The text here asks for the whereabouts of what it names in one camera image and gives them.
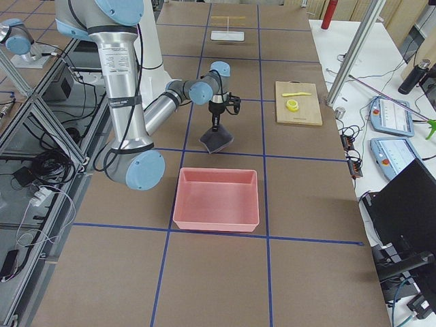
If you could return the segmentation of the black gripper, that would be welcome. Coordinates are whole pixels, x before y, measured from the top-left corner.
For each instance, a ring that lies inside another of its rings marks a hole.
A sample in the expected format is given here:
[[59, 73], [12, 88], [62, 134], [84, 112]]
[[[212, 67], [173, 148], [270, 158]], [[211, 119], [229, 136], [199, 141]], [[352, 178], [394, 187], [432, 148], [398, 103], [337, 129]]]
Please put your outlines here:
[[225, 104], [209, 101], [208, 111], [213, 115], [212, 116], [212, 124], [213, 124], [212, 131], [219, 131], [220, 115], [223, 114], [225, 111]]

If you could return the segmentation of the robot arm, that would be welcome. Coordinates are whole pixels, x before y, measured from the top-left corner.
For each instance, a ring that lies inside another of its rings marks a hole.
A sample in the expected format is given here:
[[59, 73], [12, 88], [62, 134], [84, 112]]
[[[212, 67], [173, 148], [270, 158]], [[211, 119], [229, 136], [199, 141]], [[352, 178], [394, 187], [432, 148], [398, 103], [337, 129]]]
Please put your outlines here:
[[197, 80], [172, 79], [164, 69], [150, 1], [57, 1], [55, 9], [60, 33], [98, 48], [114, 140], [95, 158], [95, 170], [130, 189], [156, 186], [166, 164], [152, 135], [185, 101], [208, 105], [212, 126], [201, 142], [209, 152], [231, 143], [219, 123], [229, 106], [240, 110], [239, 97], [228, 88], [229, 64], [216, 61]]

